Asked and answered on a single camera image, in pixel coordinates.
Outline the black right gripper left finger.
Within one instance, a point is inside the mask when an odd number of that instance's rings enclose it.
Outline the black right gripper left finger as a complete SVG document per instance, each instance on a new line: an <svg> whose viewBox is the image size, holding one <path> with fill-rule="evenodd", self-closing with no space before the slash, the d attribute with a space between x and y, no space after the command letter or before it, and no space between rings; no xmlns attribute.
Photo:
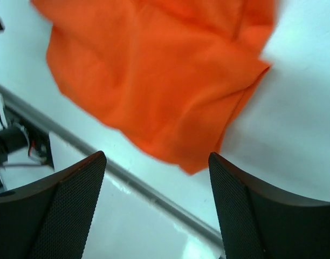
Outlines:
<svg viewBox="0 0 330 259"><path fill-rule="evenodd" d="M106 169L98 151L0 194L0 258L82 258Z"/></svg>

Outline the orange t shirt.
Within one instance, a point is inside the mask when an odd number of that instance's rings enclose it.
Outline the orange t shirt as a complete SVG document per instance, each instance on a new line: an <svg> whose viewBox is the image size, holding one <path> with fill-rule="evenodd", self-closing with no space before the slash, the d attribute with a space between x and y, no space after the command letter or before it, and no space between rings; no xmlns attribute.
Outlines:
<svg viewBox="0 0 330 259"><path fill-rule="evenodd" d="M143 152L195 174L270 64L277 1L33 1L60 92Z"/></svg>

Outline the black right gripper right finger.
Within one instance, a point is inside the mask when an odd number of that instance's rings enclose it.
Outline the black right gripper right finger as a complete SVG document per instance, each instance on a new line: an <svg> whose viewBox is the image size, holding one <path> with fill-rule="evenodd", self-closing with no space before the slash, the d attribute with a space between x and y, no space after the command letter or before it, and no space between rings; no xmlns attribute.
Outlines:
<svg viewBox="0 0 330 259"><path fill-rule="evenodd" d="M330 202L273 186L217 153L209 174L227 258L330 258Z"/></svg>

